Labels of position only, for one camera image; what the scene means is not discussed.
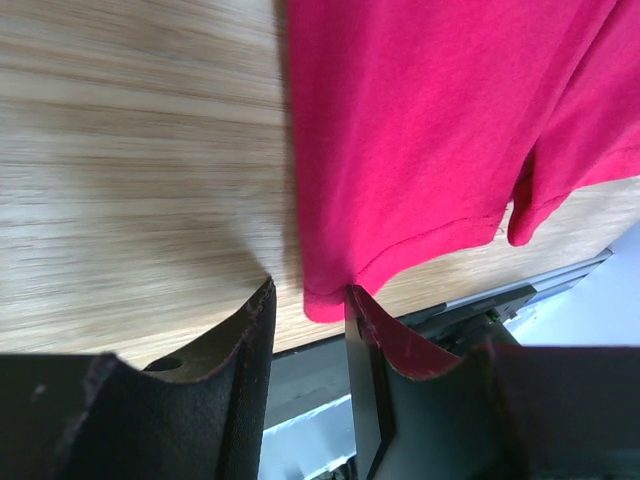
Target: red shirt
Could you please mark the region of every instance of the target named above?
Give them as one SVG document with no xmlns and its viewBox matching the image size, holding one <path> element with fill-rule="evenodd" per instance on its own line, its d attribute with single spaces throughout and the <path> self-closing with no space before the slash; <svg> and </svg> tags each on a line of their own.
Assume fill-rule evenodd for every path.
<svg viewBox="0 0 640 480">
<path fill-rule="evenodd" d="M 640 174 L 638 0 L 289 0 L 305 311 Z"/>
</svg>

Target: wooden table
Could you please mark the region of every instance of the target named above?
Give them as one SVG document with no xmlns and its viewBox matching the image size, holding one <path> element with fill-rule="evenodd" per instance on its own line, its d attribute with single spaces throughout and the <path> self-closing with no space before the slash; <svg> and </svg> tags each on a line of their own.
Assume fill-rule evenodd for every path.
<svg viewBox="0 0 640 480">
<path fill-rule="evenodd" d="M 20 0 L 0 23 L 0 350 L 114 349 L 136 365 L 271 274 L 276 349 L 337 334 L 301 308 L 281 0 Z M 530 245 L 394 278 L 406 313 L 589 258 L 640 184 L 576 192 Z"/>
</svg>

